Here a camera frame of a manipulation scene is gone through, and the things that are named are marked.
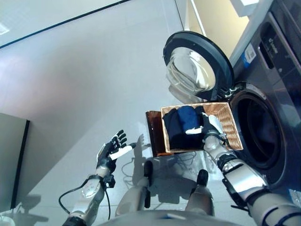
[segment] white wall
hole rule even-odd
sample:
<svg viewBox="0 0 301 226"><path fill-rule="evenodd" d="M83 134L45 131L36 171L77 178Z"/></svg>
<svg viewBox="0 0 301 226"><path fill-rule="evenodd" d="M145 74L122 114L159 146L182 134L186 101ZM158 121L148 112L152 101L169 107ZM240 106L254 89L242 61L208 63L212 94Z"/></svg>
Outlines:
<svg viewBox="0 0 301 226"><path fill-rule="evenodd" d="M120 0L0 0L0 46Z"/></svg>

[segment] gray panel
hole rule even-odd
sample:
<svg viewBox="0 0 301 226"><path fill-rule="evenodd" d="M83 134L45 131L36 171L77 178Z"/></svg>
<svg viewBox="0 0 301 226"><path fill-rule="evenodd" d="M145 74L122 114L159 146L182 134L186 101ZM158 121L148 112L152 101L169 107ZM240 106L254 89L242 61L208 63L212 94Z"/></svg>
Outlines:
<svg viewBox="0 0 301 226"><path fill-rule="evenodd" d="M10 209L25 124L0 113L0 212Z"/></svg>

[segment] door glass window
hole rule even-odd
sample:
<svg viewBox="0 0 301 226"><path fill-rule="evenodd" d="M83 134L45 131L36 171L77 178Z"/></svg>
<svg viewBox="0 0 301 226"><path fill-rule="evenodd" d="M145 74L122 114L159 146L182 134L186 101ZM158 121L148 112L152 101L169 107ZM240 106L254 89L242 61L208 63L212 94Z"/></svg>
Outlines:
<svg viewBox="0 0 301 226"><path fill-rule="evenodd" d="M200 54L185 47L173 50L167 65L167 78L173 86L191 95L215 86L215 74L210 64Z"/></svg>

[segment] clothes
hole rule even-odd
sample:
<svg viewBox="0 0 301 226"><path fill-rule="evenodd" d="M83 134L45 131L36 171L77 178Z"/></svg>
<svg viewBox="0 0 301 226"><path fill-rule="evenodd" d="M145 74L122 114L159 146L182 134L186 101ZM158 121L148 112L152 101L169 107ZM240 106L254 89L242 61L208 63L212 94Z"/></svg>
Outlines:
<svg viewBox="0 0 301 226"><path fill-rule="evenodd" d="M168 133L170 149L184 148L185 139L178 111L174 108L163 116Z"/></svg>
<svg viewBox="0 0 301 226"><path fill-rule="evenodd" d="M163 120L168 133L170 149L199 149L203 146L202 134L185 134L178 111L175 108L165 114Z"/></svg>
<svg viewBox="0 0 301 226"><path fill-rule="evenodd" d="M205 113L204 107L203 106L197 106L194 110L197 113L199 124L201 126L204 126L204 120L203 120L203 114L202 114L202 113Z"/></svg>
<svg viewBox="0 0 301 226"><path fill-rule="evenodd" d="M183 131L188 129L199 128L199 117L191 106L183 106L178 109L180 122L182 124Z"/></svg>

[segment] woven basket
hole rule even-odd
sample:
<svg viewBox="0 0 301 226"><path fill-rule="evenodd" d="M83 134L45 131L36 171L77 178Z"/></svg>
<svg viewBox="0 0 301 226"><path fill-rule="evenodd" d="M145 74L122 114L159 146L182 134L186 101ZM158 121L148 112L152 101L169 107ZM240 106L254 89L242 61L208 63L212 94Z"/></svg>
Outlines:
<svg viewBox="0 0 301 226"><path fill-rule="evenodd" d="M177 106L169 106L161 108L161 117L162 117L162 127L163 127L163 136L164 136L164 144L165 151L167 153L180 153L180 152L189 152L196 151L196 149L172 149L170 150L168 133L165 127L165 123L163 120L163 116L168 113L171 109L178 109L182 106L192 106L196 108L197 106L203 106L205 113L207 115L215 115L222 124L222 129L225 134L227 134L227 138L229 140L230 146L236 150L242 150L243 146L241 144L241 140L239 138L239 134L236 128L236 124L232 115L232 111L227 102L210 102L210 103L199 103L199 104L191 104L191 105L177 105Z"/></svg>

